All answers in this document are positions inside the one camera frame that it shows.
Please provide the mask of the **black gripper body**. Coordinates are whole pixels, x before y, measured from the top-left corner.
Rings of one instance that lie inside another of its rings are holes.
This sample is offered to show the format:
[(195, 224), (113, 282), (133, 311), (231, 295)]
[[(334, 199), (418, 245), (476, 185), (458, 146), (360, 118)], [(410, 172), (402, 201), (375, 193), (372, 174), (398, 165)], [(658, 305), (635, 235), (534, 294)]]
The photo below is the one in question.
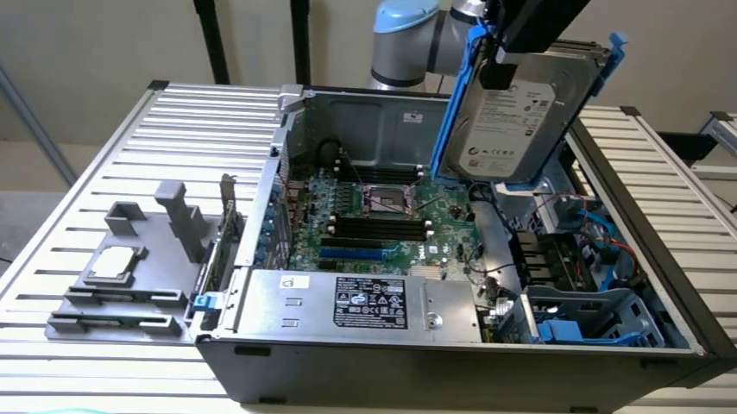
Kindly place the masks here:
[(543, 53), (581, 12), (574, 0), (487, 1), (495, 63), (513, 65), (525, 54)]

